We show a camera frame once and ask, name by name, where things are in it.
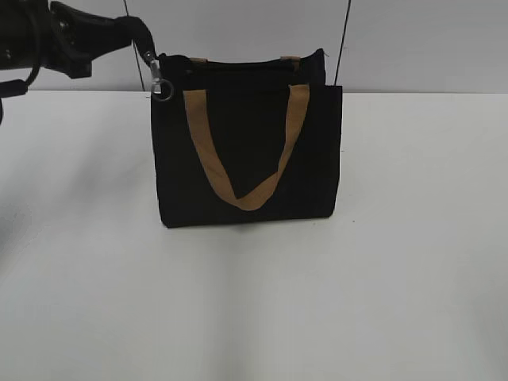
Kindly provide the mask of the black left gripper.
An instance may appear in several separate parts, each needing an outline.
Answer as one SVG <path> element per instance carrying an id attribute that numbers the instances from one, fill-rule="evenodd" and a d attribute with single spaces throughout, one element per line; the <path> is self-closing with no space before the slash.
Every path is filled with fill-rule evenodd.
<path id="1" fill-rule="evenodd" d="M 152 34 L 138 17 L 116 19 L 86 13 L 59 1 L 49 3 L 49 38 L 42 66 L 69 78 L 89 78 L 92 62 L 135 44 L 151 44 Z"/>

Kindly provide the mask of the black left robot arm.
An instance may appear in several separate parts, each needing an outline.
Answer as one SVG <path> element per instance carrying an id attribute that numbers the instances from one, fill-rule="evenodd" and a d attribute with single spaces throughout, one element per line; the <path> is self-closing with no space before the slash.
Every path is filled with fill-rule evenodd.
<path id="1" fill-rule="evenodd" d="M 30 73 L 2 82 L 1 99 L 26 94 L 42 68 L 89 78 L 94 60 L 131 44 L 148 66 L 156 64 L 152 34 L 138 17 L 98 16 L 59 1 L 2 1 L 1 69 Z"/>

